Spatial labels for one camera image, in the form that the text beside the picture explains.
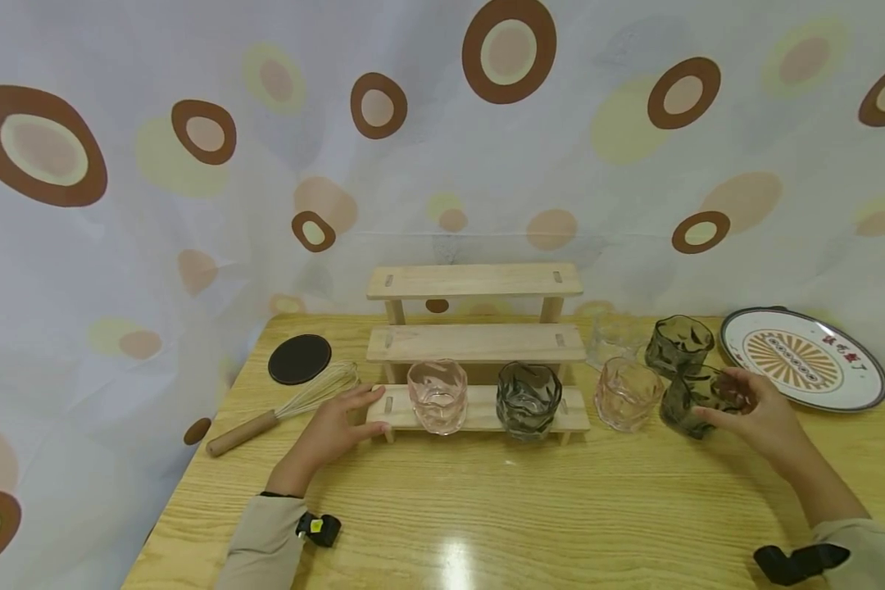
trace glass cup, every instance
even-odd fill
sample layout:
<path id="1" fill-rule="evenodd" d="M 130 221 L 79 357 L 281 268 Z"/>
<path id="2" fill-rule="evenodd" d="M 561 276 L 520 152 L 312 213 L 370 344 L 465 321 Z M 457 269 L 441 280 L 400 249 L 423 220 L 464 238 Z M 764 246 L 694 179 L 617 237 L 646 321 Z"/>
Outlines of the glass cup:
<path id="1" fill-rule="evenodd" d="M 413 412 L 432 434 L 453 434 L 465 422 L 468 379 L 457 362 L 450 359 L 417 362 L 406 372 Z"/>
<path id="2" fill-rule="evenodd" d="M 646 347 L 646 365 L 662 377 L 674 379 L 684 367 L 703 364 L 714 347 L 715 336 L 702 322 L 673 315 L 656 322 Z"/>
<path id="3" fill-rule="evenodd" d="M 655 371 L 640 362 L 615 356 L 603 365 L 593 403 L 600 419 L 610 428 L 635 433 L 647 421 L 664 391 Z"/>
<path id="4" fill-rule="evenodd" d="M 665 390 L 659 417 L 678 433 L 702 440 L 715 427 L 693 414 L 695 406 L 738 414 L 747 408 L 747 397 L 730 375 L 708 365 L 690 365 Z"/>
<path id="5" fill-rule="evenodd" d="M 599 311 L 593 316 L 593 329 L 587 342 L 587 365 L 603 371 L 603 365 L 614 356 L 634 360 L 646 346 L 648 339 L 637 334 L 631 316 L 624 313 Z"/>
<path id="6" fill-rule="evenodd" d="M 561 394 L 561 380 L 550 367 L 509 362 L 498 372 L 498 421 L 518 440 L 542 440 L 554 422 Z"/>

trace wooden shelf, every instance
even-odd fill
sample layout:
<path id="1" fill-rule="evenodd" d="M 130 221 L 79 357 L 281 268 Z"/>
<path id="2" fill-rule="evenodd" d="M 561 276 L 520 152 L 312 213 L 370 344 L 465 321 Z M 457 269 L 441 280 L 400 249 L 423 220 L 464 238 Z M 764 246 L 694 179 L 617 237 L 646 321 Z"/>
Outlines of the wooden shelf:
<path id="1" fill-rule="evenodd" d="M 387 392 L 367 411 L 368 422 L 387 422 L 394 430 L 423 430 L 422 424 L 413 414 L 410 392 L 406 385 L 386 385 Z M 504 430 L 496 414 L 496 391 L 494 385 L 469 385 L 466 395 L 469 407 L 460 433 L 497 433 Z M 560 435 L 560 442 L 567 443 L 571 433 L 586 433 L 590 429 L 590 418 L 583 395 L 579 389 L 571 387 L 563 390 L 560 407 L 554 414 L 552 434 Z M 393 433 L 387 440 L 393 442 Z"/>
<path id="2" fill-rule="evenodd" d="M 412 364 L 453 359 L 481 362 L 581 362 L 587 358 L 573 324 L 388 325 L 370 331 L 367 360 Z"/>
<path id="3" fill-rule="evenodd" d="M 570 262 L 531 265 L 380 266 L 367 287 L 370 300 L 468 296 L 573 297 L 583 293 Z"/>

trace left hand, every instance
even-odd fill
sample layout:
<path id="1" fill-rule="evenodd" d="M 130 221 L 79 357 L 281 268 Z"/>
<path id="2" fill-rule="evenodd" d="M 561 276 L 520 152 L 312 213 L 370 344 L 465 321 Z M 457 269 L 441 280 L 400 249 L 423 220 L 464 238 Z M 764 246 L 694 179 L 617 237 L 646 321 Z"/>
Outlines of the left hand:
<path id="1" fill-rule="evenodd" d="M 358 385 L 320 405 L 291 451 L 271 472 L 266 491 L 304 497 L 314 473 L 325 464 L 349 452 L 358 442 L 386 433 L 386 422 L 354 426 L 347 420 L 349 411 L 366 408 L 384 395 L 385 387 L 370 391 L 373 387 L 369 383 Z"/>

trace decorative plate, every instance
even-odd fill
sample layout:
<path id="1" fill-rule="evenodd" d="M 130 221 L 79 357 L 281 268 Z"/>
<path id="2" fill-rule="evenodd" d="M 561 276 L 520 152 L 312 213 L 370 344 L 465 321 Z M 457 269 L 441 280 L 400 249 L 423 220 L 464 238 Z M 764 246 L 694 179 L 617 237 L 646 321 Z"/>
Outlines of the decorative plate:
<path id="1" fill-rule="evenodd" d="M 747 308 L 724 318 L 721 346 L 743 368 L 770 377 L 794 402 L 862 411 L 885 398 L 875 356 L 832 325 L 786 308 Z"/>

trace black wrist strap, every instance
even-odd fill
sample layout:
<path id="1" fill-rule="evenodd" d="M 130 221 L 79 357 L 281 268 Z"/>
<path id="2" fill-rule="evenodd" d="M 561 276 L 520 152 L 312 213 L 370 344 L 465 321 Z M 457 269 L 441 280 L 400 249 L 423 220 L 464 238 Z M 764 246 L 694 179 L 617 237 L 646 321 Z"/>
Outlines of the black wrist strap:
<path id="1" fill-rule="evenodd" d="M 845 564 L 850 555 L 845 547 L 829 542 L 799 548 L 790 557 L 780 547 L 767 545 L 754 551 L 754 561 L 770 582 L 792 586 Z"/>
<path id="2" fill-rule="evenodd" d="M 332 515 L 314 516 L 305 513 L 298 520 L 295 534 L 306 537 L 318 547 L 331 547 L 341 533 L 341 521 Z"/>
<path id="3" fill-rule="evenodd" d="M 298 496 L 291 496 L 291 495 L 286 496 L 283 493 L 276 493 L 276 492 L 260 492 L 260 496 L 263 496 L 263 497 L 294 497 L 295 499 L 301 499 Z"/>

